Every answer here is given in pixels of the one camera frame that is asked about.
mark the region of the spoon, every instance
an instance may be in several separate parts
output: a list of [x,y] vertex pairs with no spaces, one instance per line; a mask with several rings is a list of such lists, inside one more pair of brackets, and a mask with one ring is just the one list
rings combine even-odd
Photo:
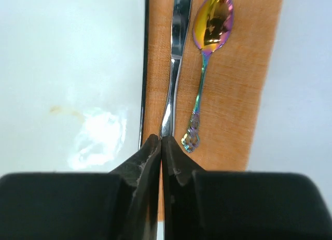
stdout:
[[198,10],[192,28],[196,46],[202,54],[202,73],[195,106],[192,110],[187,133],[181,143],[187,152],[193,152],[199,146],[198,129],[200,107],[207,64],[212,53],[227,41],[233,26],[232,0],[205,0]]

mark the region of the brown wooden surface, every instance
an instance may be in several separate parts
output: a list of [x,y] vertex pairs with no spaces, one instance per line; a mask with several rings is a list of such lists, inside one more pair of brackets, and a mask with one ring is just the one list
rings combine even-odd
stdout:
[[[179,79],[175,139],[181,144],[198,91],[201,55],[192,22],[204,0],[193,0]],[[244,170],[282,0],[233,0],[229,40],[213,53],[204,85],[200,147],[189,156],[207,170]],[[159,135],[170,72],[173,0],[150,0],[144,141]]]

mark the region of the cutlery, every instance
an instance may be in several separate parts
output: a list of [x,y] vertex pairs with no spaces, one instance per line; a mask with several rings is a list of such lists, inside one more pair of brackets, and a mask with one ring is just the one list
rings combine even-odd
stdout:
[[171,30],[171,73],[160,137],[174,136],[177,84],[188,32],[191,0],[174,0]]
[[200,125],[200,107],[207,64],[212,53],[227,41],[233,26],[232,0],[205,0],[196,14],[192,35],[202,54],[202,71],[195,106],[192,110],[187,133],[181,143],[187,152],[193,152],[199,146],[198,129]]

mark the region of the silver butter knife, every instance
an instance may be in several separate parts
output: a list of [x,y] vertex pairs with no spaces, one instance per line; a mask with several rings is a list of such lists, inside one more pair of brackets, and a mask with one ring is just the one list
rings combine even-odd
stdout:
[[160,137],[174,136],[177,84],[189,26],[191,0],[174,0],[171,31],[171,74]]

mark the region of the black strip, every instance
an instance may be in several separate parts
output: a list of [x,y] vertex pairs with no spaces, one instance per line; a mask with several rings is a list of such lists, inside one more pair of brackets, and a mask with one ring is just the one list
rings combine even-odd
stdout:
[[143,86],[142,86],[139,148],[142,146],[142,143],[143,143],[145,99],[146,99],[146,86],[147,86],[147,51],[148,51],[148,46],[149,46],[148,36],[149,36],[149,0],[145,0],[144,64],[143,64]]

